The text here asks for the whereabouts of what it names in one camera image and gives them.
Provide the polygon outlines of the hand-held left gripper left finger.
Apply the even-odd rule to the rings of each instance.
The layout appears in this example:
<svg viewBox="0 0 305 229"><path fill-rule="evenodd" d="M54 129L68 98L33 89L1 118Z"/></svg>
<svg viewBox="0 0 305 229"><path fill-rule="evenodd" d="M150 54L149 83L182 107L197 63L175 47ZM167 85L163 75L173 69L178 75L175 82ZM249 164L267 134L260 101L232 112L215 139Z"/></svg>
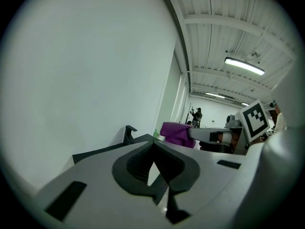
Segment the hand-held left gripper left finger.
<svg viewBox="0 0 305 229"><path fill-rule="evenodd" d="M77 229L164 229L167 219L151 197L134 196L122 189L112 176L113 163L144 143L99 153L78 162L46 184L35 196L42 208L73 181L86 188L64 219Z"/></svg>

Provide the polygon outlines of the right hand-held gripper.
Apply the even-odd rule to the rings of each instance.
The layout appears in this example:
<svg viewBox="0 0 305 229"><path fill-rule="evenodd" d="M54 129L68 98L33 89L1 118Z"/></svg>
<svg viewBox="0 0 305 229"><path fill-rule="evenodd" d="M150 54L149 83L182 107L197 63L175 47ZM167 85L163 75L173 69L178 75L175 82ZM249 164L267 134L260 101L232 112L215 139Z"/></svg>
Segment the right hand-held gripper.
<svg viewBox="0 0 305 229"><path fill-rule="evenodd" d="M188 137L204 143L231 143L232 131L240 129L240 137L233 153L245 155L250 143L262 136L269 128L269 122L260 100L256 100L235 115L226 119L226 128L190 128Z"/></svg>

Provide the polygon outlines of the person's right hand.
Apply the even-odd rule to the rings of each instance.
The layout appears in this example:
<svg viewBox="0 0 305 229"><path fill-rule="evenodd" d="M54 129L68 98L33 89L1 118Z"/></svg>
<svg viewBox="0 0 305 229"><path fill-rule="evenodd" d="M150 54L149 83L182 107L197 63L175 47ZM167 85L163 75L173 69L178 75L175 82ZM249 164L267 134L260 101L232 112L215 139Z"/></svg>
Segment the person's right hand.
<svg viewBox="0 0 305 229"><path fill-rule="evenodd" d="M221 143L235 150L240 138L240 134L236 132L223 132Z"/></svg>

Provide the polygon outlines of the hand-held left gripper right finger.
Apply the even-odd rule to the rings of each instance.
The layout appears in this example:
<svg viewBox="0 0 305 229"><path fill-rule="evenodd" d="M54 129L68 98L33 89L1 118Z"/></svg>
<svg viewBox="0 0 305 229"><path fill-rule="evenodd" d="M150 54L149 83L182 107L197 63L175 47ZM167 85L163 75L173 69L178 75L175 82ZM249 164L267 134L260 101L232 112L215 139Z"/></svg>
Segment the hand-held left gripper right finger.
<svg viewBox="0 0 305 229"><path fill-rule="evenodd" d="M172 224L164 215L152 220L154 229L231 229L232 219L244 196L232 183L246 161L244 155L200 151L159 142L197 162L200 174L192 187L174 195L179 210L189 217Z"/></svg>

